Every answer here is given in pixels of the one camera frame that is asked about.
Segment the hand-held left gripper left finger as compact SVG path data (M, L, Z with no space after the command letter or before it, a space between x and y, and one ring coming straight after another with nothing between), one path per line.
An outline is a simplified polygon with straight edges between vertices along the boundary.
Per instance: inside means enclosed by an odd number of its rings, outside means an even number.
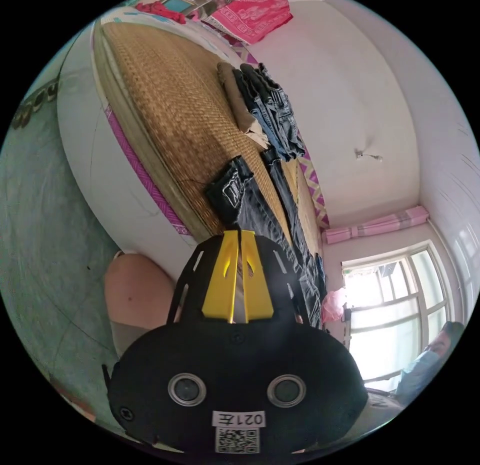
M201 312L207 319L232 320L234 317L239 257L239 234L225 231L211 273Z

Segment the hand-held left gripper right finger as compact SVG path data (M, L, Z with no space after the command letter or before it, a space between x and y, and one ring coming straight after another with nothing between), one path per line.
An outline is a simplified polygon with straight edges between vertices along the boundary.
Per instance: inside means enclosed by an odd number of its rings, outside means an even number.
M269 320L273 317L274 308L255 233L241 230L240 244L245 318Z

